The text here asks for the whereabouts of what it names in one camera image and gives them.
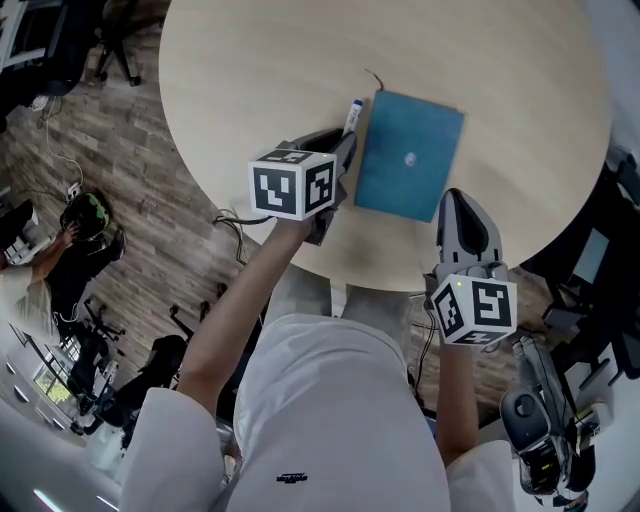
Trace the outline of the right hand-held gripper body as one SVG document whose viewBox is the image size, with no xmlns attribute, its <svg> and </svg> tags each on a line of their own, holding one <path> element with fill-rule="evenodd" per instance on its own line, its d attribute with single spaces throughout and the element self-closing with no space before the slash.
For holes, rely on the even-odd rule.
<svg viewBox="0 0 640 512">
<path fill-rule="evenodd" d="M 442 250 L 425 283 L 426 308 L 434 313 L 442 343 L 489 346 L 515 332 L 517 286 L 498 250 Z"/>
</svg>

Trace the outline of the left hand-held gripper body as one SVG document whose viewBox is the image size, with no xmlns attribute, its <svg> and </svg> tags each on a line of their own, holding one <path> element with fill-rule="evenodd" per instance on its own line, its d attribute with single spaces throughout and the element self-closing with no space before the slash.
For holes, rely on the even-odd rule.
<svg viewBox="0 0 640 512">
<path fill-rule="evenodd" d="M 251 210 L 293 221 L 311 220 L 306 242 L 323 243 L 340 203 L 347 171 L 347 143 L 329 151 L 301 149 L 284 141 L 248 164 Z"/>
</svg>

